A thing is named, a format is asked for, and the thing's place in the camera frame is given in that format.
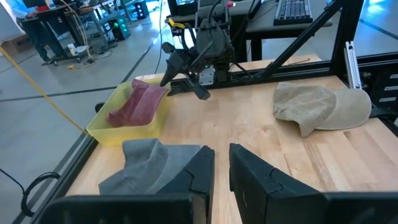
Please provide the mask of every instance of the beige cap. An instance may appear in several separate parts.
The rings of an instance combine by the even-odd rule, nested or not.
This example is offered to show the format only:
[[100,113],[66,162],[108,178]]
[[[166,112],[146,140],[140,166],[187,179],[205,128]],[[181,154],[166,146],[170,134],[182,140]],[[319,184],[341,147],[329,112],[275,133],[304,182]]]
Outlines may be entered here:
[[274,92],[275,118],[297,122],[302,137],[314,129],[360,126],[368,120],[371,110],[368,94],[359,89],[330,91],[323,86],[280,82]]

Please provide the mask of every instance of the person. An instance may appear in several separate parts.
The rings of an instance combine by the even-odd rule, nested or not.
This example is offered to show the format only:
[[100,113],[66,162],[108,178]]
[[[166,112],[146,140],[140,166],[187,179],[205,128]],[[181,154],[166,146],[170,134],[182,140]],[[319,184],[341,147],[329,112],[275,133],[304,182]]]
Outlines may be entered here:
[[[29,40],[36,48],[37,53],[39,53],[40,57],[46,63],[52,63],[45,49],[46,44],[51,45],[52,42],[44,25],[38,19],[22,22],[24,19],[31,19],[35,17],[37,13],[36,9],[34,7],[26,7],[23,0],[8,0],[8,4],[13,15],[17,18],[18,25],[29,36]],[[54,54],[56,56],[61,56],[62,53],[54,52]]]

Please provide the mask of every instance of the yellow plastic bin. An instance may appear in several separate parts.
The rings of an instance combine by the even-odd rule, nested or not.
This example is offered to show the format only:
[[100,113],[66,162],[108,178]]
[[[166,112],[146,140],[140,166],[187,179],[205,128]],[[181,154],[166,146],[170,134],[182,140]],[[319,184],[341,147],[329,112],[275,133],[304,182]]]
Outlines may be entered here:
[[[150,84],[160,83],[159,78],[145,80]],[[120,84],[106,101],[101,110],[88,124],[87,131],[103,146],[121,146],[123,141],[132,139],[158,138],[163,130],[167,113],[170,108],[170,98],[162,97],[152,121],[143,126],[114,128],[107,117],[110,111],[120,109],[132,92],[131,82]]]

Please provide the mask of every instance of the concrete floor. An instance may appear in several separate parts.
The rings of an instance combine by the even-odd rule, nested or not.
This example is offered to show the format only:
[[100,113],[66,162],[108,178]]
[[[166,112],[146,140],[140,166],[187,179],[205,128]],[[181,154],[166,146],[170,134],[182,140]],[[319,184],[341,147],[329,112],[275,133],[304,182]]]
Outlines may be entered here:
[[[371,3],[363,9],[354,40],[357,56],[398,51],[398,27],[395,25],[398,2],[368,1]],[[166,6],[162,18],[168,14]],[[322,60],[329,60],[339,18],[338,13],[333,17],[333,26],[317,32],[296,55],[317,54]],[[67,93],[53,96],[52,100],[71,119],[86,127],[95,115],[95,104],[106,101],[112,93],[113,90],[107,87],[116,86],[126,78],[132,80],[155,72],[160,27],[164,27],[163,42],[173,42],[168,26],[159,25],[159,11],[133,25],[130,38],[119,42],[119,46],[112,49],[112,56],[84,70],[69,70],[67,65],[71,62],[63,62],[58,67],[41,67],[42,61],[34,49],[14,56],[14,59],[47,94]],[[276,58],[293,40],[263,41],[262,57]],[[177,38],[174,42],[181,47]],[[167,55],[162,53],[158,73],[165,71],[166,58]],[[0,136],[0,168],[23,186],[28,186],[41,173],[54,170],[80,132],[43,98],[37,97],[38,91],[4,57],[0,57],[0,90],[0,131],[3,133]],[[1,223],[11,223],[17,217],[21,211],[21,198],[20,188],[0,174]]]

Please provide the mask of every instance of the wooden table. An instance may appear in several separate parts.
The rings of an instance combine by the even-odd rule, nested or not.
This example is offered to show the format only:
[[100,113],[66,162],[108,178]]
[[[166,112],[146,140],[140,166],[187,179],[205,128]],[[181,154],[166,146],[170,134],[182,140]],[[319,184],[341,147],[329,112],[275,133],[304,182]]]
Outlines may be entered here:
[[[287,63],[318,60],[314,55]],[[265,67],[268,61],[243,63]],[[141,77],[143,80],[152,76]],[[346,88],[336,77],[295,80]],[[213,223],[241,223],[229,191],[229,143],[236,142],[292,177],[320,191],[392,191],[398,189],[398,139],[378,119],[340,131],[314,131],[301,138],[293,122],[272,114],[277,83],[211,90],[201,101],[193,93],[173,96],[160,140],[166,144],[202,144],[216,152]],[[98,184],[123,168],[121,147],[97,146],[68,195],[99,194]]]

